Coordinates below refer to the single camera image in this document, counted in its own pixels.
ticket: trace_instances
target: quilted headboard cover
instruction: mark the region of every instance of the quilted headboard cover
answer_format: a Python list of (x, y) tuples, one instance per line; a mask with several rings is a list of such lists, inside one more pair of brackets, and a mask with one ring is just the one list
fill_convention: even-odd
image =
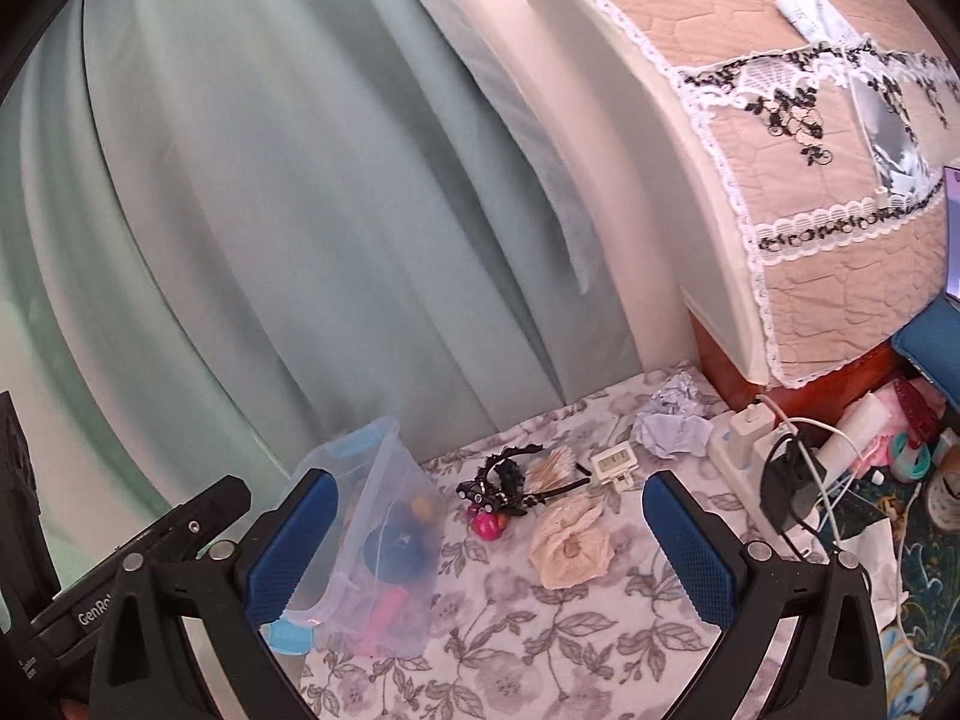
[[(776, 0), (591, 1), (667, 79), (709, 153), (700, 178), (733, 211), (772, 380), (801, 386), (851, 362), (943, 288), (939, 179), (960, 155), (960, 85), (905, 0), (829, 0), (864, 36), (846, 47), (805, 45)], [(895, 166), (913, 170), (908, 189), (875, 145), (888, 116), (925, 162)]]

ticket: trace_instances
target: plastic storage box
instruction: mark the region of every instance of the plastic storage box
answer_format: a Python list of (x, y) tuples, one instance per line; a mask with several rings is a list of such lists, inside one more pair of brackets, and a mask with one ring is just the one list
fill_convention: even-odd
[(382, 418), (318, 447), (296, 470), (333, 474), (340, 509), (284, 613), (318, 626), (320, 647), (341, 634), (350, 651), (414, 658), (424, 652), (446, 502)]

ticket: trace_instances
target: pink bead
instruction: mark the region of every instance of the pink bead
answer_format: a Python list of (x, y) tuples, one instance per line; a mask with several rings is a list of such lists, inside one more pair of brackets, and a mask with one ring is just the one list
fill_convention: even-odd
[(503, 533), (500, 519), (496, 514), (480, 512), (470, 521), (470, 529), (480, 536), (483, 541), (495, 541)]

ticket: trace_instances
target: silver bolt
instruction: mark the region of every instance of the silver bolt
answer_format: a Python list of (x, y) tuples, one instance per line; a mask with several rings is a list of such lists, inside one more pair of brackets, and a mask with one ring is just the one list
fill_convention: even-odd
[(139, 571), (143, 567), (143, 556), (140, 552), (131, 552), (123, 558), (124, 571)]
[(774, 556), (774, 551), (766, 541), (751, 541), (747, 544), (747, 554), (757, 562), (767, 562)]
[(233, 554), (235, 548), (236, 544), (232, 541), (217, 541), (217, 543), (210, 547), (210, 551), (207, 552), (207, 554), (210, 555), (211, 560), (227, 560), (227, 558)]
[(853, 552), (841, 552), (837, 555), (837, 562), (840, 563), (844, 568), (848, 568), (853, 571), (856, 567), (860, 565), (860, 561), (856, 558), (856, 555)]

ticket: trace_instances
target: white tube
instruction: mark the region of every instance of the white tube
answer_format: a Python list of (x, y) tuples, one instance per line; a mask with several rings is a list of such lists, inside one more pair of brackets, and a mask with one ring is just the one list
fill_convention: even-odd
[[(848, 406), (837, 423), (837, 428), (850, 437), (862, 454), (889, 419), (890, 412), (883, 405), (883, 401), (872, 392), (867, 392), (856, 403)], [(846, 440), (837, 435), (830, 436), (823, 448), (817, 452), (817, 461), (827, 469), (824, 484), (831, 485), (856, 459), (857, 453)]]

